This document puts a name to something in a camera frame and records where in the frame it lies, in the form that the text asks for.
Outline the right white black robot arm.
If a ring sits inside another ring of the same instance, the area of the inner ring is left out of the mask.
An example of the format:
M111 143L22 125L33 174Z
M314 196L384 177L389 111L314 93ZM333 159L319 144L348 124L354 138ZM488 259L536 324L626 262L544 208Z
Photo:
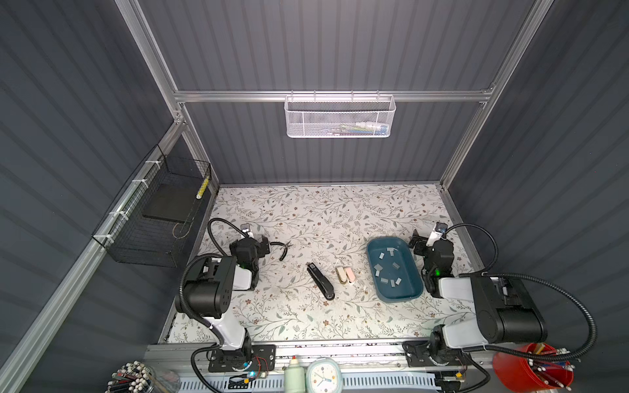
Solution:
M438 222L427 237L414 232L409 247L424 260L420 276L427 293L437 299L470 301L475 316L460 323L439 324L424 340L404 342L402 348L409 366L445 367L455 360L469 364L471 355L481 351L512 355L529 362L563 363L591 350L598 338L594 316L576 296L560 286L524 273L491 273L489 266L453 275L454 244L448 235L459 228L458 224ZM516 343L542 344L548 336L545 319L528 292L527 283L557 292L581 312L588 333L578 349L557 350L549 355L512 349Z

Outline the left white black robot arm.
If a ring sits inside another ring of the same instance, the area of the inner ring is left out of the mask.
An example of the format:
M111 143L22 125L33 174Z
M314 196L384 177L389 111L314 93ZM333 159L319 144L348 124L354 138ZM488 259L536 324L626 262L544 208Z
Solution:
M215 223L234 229L239 239L224 250L212 232ZM235 291L254 290L259 282L259 261L275 245L268 237L255 238L248 225L237 227L227 219L212 218L206 230L216 253L194 257L180 278L175 309L208 329L216 343L191 356L195 373L198 357L204 353L210 373L247 373L250 379L275 369L276 346L255 345L247 329L231 309Z

